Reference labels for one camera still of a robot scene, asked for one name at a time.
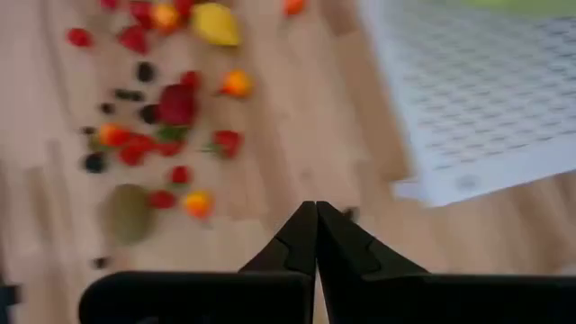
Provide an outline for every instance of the scattered fruit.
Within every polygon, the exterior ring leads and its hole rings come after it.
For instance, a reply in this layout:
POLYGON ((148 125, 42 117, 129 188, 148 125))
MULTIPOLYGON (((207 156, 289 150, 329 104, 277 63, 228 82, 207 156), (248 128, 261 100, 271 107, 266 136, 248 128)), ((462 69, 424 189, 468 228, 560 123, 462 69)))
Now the scattered fruit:
POLYGON ((180 76, 180 85, 187 86, 191 90, 200 88, 200 73, 198 71, 186 71, 180 76))
POLYGON ((89 48, 92 46, 92 35, 82 28, 69 29, 67 38, 70 44, 78 46, 79 48, 89 48))
POLYGON ((150 82, 154 80, 154 76, 156 74, 156 70, 154 66, 150 62, 140 62, 138 64, 138 68, 136 70, 136 78, 140 82, 150 82))
POLYGON ((130 100, 132 91, 126 89, 114 89, 114 97, 121 100, 130 100))
POLYGON ((101 174, 106 170, 105 156, 101 152, 88 154, 84 159, 84 169, 92 174, 101 174))
POLYGON ((243 137, 232 130, 218 130, 212 134, 212 141, 202 152, 215 153, 220 158, 235 158, 242 146, 243 137))
POLYGON ((164 88, 157 109, 159 122, 191 126, 196 120, 197 113, 194 94, 186 86, 169 85, 164 88))
POLYGON ((144 107, 140 108, 138 115, 139 117, 149 125, 155 124, 158 120, 157 118, 157 104, 147 104, 144 107))
POLYGON ((142 163, 144 154, 145 154, 144 151, 136 147, 127 145, 120 149, 118 157, 120 158, 120 161, 122 161, 126 166, 135 167, 139 166, 142 163))
POLYGON ((100 6, 104 9, 114 11, 118 8, 118 0, 100 0, 100 6))
POLYGON ((156 4, 152 8, 154 27, 164 34, 175 31, 180 24, 180 13, 172 4, 156 4))
POLYGON ((190 11, 194 5, 194 0, 174 0, 174 7, 180 14, 180 21, 187 23, 190 19, 190 11))
POLYGON ((108 122, 100 127, 98 139, 102 145, 117 148, 124 145, 131 137, 128 130, 123 129, 118 124, 108 122))
POLYGON ((146 238, 154 225, 154 213, 147 191, 135 184, 121 184, 105 202, 104 226, 115 241, 132 245, 146 238))
POLYGON ((140 25, 124 28, 118 35, 118 41, 128 50, 146 55, 149 51, 146 31, 140 25))
POLYGON ((175 204, 176 198, 166 190, 158 190, 150 194, 150 205, 156 209, 170 209, 175 204))
POLYGON ((195 5, 192 27, 210 44, 238 46, 242 42, 236 18, 232 11, 222 4, 195 5))
POLYGON ((190 171, 186 166, 175 166, 170 172, 170 182, 175 185, 185 185, 191 181, 190 171))
POLYGON ((100 104, 100 111, 103 114, 107 114, 107 115, 114 114, 114 111, 115 111, 114 105, 111 103, 102 103, 102 104, 100 104))
POLYGON ((184 208, 198 219, 206 219, 212 211, 212 198, 208 192, 196 191, 184 198, 184 208))
POLYGON ((284 0, 284 14, 293 16, 301 13, 306 6, 306 0, 284 0))
POLYGON ((130 1, 130 14, 142 28, 150 30, 154 27, 152 22, 152 3, 150 1, 130 1))
POLYGON ((224 77, 224 84, 220 94, 235 97, 246 97, 252 91, 252 81, 246 72, 240 69, 230 71, 224 77))
POLYGON ((171 141, 165 143, 157 143, 156 149, 163 157, 173 157, 180 153, 185 146, 183 141, 171 141))

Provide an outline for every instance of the kiwi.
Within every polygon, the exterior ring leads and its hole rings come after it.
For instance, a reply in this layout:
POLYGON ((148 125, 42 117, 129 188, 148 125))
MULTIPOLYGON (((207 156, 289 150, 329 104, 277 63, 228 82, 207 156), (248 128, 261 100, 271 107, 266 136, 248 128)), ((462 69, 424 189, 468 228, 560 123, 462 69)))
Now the kiwi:
POLYGON ((117 185, 109 194, 106 207, 104 224, 117 243, 139 243, 152 231, 154 211, 144 188, 135 184, 117 185))

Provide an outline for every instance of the white tray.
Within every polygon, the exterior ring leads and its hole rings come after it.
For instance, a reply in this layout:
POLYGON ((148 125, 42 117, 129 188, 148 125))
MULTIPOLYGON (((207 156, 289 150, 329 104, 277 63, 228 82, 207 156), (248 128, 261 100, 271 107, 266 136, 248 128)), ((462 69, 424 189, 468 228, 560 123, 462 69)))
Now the white tray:
POLYGON ((576 168, 576 18, 360 0, 416 182, 446 205, 576 168))

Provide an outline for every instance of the yellow tomato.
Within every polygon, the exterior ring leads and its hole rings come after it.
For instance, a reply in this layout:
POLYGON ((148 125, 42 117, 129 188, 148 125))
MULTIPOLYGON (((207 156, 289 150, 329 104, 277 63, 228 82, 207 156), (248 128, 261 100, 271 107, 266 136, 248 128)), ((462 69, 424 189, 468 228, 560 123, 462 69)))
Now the yellow tomato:
POLYGON ((227 95, 243 97, 250 95, 252 91, 252 80, 246 72, 233 70, 226 75, 222 92, 227 95))
POLYGON ((173 32, 180 23, 180 13, 171 4, 156 4, 152 8, 154 26, 163 33, 173 32))
POLYGON ((184 198, 184 207, 197 218, 206 218, 212 210, 212 198, 208 192, 197 191, 184 198))

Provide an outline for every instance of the blackberry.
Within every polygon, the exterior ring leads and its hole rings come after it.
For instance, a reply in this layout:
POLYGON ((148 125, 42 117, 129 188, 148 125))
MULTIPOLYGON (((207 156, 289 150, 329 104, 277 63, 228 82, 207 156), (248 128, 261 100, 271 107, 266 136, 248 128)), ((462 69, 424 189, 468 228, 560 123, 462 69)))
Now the blackberry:
POLYGON ((109 264, 110 264, 110 258, 108 256, 101 256, 92 260, 92 266, 98 270, 106 268, 109 264))
POLYGON ((93 174, 101 174, 106 169, 104 154, 95 152, 88 154, 84 159, 84 169, 93 174))
POLYGON ((139 110, 139 117, 142 119, 143 122, 149 125, 153 125, 157 122, 156 117, 156 109, 157 104, 148 104, 144 107, 140 108, 139 110))
POLYGON ((145 97, 141 91, 132 91, 130 93, 130 100, 135 102, 142 102, 144 101, 145 97))
POLYGON ((92 126, 85 126, 82 128, 82 133, 85 135, 92 135, 96 132, 96 128, 92 126))
POLYGON ((102 103, 100 104, 100 111, 103 114, 111 115, 115 113, 116 109, 112 103, 102 103))
POLYGON ((114 89, 114 96, 117 99, 130 100, 132 98, 132 91, 126 89, 114 89))
POLYGON ((154 80, 156 70, 150 62, 140 62, 136 70, 136 78, 143 83, 151 82, 154 80))

